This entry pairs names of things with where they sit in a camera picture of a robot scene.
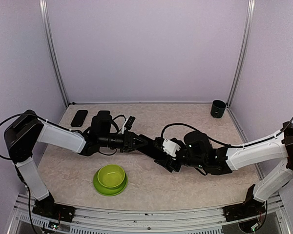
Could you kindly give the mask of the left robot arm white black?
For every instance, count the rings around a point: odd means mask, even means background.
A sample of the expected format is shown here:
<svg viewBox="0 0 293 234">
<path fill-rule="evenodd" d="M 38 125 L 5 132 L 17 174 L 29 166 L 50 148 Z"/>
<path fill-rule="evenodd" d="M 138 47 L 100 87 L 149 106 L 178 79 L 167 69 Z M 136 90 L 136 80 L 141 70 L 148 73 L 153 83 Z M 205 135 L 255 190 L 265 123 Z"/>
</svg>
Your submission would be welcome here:
<svg viewBox="0 0 293 234">
<path fill-rule="evenodd" d="M 0 123 L 0 127 L 13 120 L 4 131 L 3 138 L 8 156 L 0 157 L 14 164 L 22 183 L 29 189 L 39 208 L 47 216 L 53 217 L 59 207 L 48 190 L 33 161 L 36 144 L 52 145 L 82 156 L 91 156 L 102 147 L 130 152 L 147 145 L 147 140 L 128 129 L 121 133 L 111 133 L 117 124 L 109 111 L 99 111 L 92 118 L 91 125 L 84 130 L 71 130 L 38 116 L 33 110 L 16 114 Z"/>
</svg>

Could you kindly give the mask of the dark phone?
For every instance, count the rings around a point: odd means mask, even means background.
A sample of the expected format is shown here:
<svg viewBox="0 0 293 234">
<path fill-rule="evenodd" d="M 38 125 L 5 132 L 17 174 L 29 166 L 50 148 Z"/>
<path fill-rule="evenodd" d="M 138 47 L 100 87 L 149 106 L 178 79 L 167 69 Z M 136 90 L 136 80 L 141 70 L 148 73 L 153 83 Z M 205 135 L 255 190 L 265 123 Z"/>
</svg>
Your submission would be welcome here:
<svg viewBox="0 0 293 234">
<path fill-rule="evenodd" d="M 139 147 L 136 150 L 146 155 L 147 157 L 153 159 L 154 162 L 164 162 L 170 157 L 160 148 L 158 140 L 153 140 L 143 134 L 139 134 L 139 138 L 146 142 L 146 145 Z"/>
</svg>

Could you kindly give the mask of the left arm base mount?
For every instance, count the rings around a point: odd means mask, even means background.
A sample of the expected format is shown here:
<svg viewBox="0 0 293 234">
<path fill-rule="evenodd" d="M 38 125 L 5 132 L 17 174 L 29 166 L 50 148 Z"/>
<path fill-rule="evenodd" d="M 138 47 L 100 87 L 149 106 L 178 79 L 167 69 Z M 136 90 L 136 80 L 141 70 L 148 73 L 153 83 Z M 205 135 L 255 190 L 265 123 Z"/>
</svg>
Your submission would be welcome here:
<svg viewBox="0 0 293 234">
<path fill-rule="evenodd" d="M 71 223 L 75 214 L 75 207 L 56 203 L 52 194 L 49 193 L 42 200 L 35 199 L 32 212 L 43 217 Z"/>
</svg>

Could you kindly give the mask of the black phone case horizontal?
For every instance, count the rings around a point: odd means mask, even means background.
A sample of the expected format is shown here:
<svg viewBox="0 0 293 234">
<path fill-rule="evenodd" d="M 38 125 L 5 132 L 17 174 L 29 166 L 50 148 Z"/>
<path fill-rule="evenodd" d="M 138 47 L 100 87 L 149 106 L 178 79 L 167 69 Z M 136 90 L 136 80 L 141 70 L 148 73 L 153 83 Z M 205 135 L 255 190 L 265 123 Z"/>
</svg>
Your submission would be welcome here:
<svg viewBox="0 0 293 234">
<path fill-rule="evenodd" d="M 78 110 L 71 123 L 70 123 L 70 126 L 71 127 L 82 127 L 84 121 L 85 121 L 85 118 L 87 117 L 87 114 L 88 114 L 88 110 Z"/>
</svg>

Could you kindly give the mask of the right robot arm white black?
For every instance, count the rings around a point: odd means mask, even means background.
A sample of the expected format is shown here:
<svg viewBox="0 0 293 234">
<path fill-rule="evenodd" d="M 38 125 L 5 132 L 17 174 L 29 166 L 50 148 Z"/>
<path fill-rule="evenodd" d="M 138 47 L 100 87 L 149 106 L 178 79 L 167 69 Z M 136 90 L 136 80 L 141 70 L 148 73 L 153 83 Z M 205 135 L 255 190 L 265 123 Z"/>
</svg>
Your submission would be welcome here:
<svg viewBox="0 0 293 234">
<path fill-rule="evenodd" d="M 163 135 L 155 139 L 155 147 L 164 153 L 165 159 L 159 163 L 169 170 L 179 171 L 184 165 L 195 168 L 206 176 L 225 175 L 249 165 L 271 159 L 280 162 L 260 182 L 253 184 L 247 191 L 245 201 L 240 205 L 244 216 L 251 216 L 259 204 L 293 179 L 293 122 L 283 123 L 275 133 L 261 139 L 240 145 L 221 143 L 213 148 L 213 138 L 190 127 L 191 132 L 182 141 L 167 139 Z"/>
</svg>

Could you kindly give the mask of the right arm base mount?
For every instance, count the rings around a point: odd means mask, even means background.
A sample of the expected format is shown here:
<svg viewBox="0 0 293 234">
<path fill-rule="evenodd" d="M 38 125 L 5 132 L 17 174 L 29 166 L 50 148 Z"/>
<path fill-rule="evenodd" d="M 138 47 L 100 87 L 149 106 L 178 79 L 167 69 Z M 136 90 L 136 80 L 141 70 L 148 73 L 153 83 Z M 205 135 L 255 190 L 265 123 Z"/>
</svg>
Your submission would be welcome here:
<svg viewBox="0 0 293 234">
<path fill-rule="evenodd" d="M 255 184 L 248 188 L 246 198 L 242 203 L 228 205 L 223 208 L 227 222 L 256 216 L 267 211 L 265 202 L 259 202 L 254 199 L 254 187 Z"/>
</svg>

